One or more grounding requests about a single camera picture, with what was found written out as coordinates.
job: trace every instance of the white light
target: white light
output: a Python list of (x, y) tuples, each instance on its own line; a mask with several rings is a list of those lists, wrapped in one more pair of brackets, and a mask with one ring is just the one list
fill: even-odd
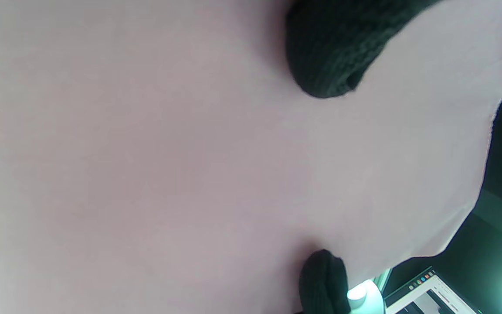
[(359, 308), (365, 302), (365, 298), (367, 297), (366, 282), (362, 282), (348, 291), (348, 302), (352, 309)]
[(367, 295), (367, 289), (363, 283), (358, 284), (352, 290), (348, 291), (348, 300), (361, 300)]

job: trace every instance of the laptop screen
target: laptop screen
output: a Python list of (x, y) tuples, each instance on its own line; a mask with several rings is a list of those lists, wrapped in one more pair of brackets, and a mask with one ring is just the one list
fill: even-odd
[(429, 268), (385, 298), (387, 314), (478, 314)]

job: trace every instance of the dark green background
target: dark green background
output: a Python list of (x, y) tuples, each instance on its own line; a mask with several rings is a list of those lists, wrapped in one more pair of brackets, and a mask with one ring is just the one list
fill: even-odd
[[(486, 193), (500, 201), (483, 197)], [(502, 103), (494, 121), (482, 195), (474, 212), (482, 207), (502, 215)], [(390, 294), (427, 266), (434, 266), (458, 294), (484, 314), (502, 314), (502, 230), (471, 213), (442, 254), (410, 259), (394, 268), (383, 294)]]

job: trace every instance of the computer monitor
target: computer monitor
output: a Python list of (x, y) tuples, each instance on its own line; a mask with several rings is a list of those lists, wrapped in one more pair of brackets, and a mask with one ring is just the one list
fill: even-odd
[(385, 303), (387, 314), (481, 314), (445, 284), (433, 268), (387, 296)]

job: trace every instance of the pink fabric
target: pink fabric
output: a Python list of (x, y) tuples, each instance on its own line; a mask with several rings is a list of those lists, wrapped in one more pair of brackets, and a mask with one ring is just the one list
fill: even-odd
[(445, 0), (319, 101), (283, 0), (0, 0), (0, 314), (290, 314), (448, 243), (502, 97), (502, 0)]

